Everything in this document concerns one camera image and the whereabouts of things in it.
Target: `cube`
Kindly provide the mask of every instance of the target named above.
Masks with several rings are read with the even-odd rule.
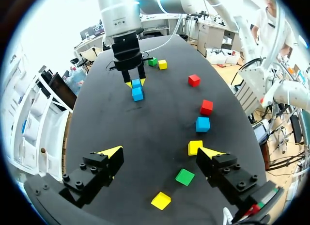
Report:
[[[131,95],[132,95],[134,101],[143,100],[142,88],[133,88],[131,90]]]
[[[191,75],[188,77],[188,83],[192,87],[197,87],[200,84],[200,78],[197,75]]]
[[[167,62],[166,60],[159,60],[158,61],[159,69],[164,70],[167,69]]]
[[[149,59],[147,62],[150,66],[156,66],[157,58]]]
[[[190,171],[182,168],[179,174],[176,176],[175,180],[188,186],[192,179],[194,178],[195,174],[191,173]]]
[[[160,210],[163,210],[169,203],[171,198],[162,192],[159,192],[157,196],[152,200],[151,204]]]
[[[142,88],[140,79],[135,79],[131,81],[132,88]]]
[[[190,141],[188,143],[188,155],[189,156],[196,156],[199,147],[203,147],[202,140]]]
[[[209,100],[203,100],[201,108],[200,108],[200,114],[210,116],[213,110],[213,102]]]
[[[208,132],[210,120],[208,117],[198,117],[196,120],[196,132]]]

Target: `yellow cube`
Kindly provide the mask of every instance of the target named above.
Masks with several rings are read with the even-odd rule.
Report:
[[[171,198],[169,196],[159,192],[159,194],[157,194],[156,197],[152,200],[151,204],[158,209],[163,210],[170,202]]]
[[[202,140],[190,141],[188,143],[188,155],[189,156],[196,156],[199,147],[203,147]]]
[[[167,62],[166,60],[159,60],[158,61],[158,66],[160,70],[167,69]]]

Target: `blue cube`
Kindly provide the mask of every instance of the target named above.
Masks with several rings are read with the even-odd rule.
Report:
[[[142,88],[133,88],[131,90],[131,95],[132,95],[134,101],[143,100]]]
[[[210,119],[208,117],[198,117],[196,120],[196,132],[208,132],[210,129]]]
[[[140,79],[135,79],[131,81],[132,88],[142,88]]]

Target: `white cabinet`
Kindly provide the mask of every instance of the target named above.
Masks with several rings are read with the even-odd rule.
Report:
[[[40,79],[39,75],[33,79],[16,105],[11,132],[6,132],[9,134],[7,157],[12,165],[24,172],[32,175],[50,173],[61,181],[62,144],[70,111],[61,111],[54,104],[53,99],[58,100],[55,93],[46,97],[39,90],[37,80]],[[23,134],[25,129],[31,129],[31,126],[34,128],[31,135]],[[45,155],[41,153],[41,148],[46,150]]]

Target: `green cube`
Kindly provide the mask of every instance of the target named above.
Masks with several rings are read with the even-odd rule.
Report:
[[[189,172],[188,170],[182,168],[179,174],[176,176],[175,180],[179,181],[180,183],[188,186],[192,179],[194,178],[195,174]]]
[[[157,58],[153,58],[148,60],[148,63],[150,66],[156,66],[157,65]]]

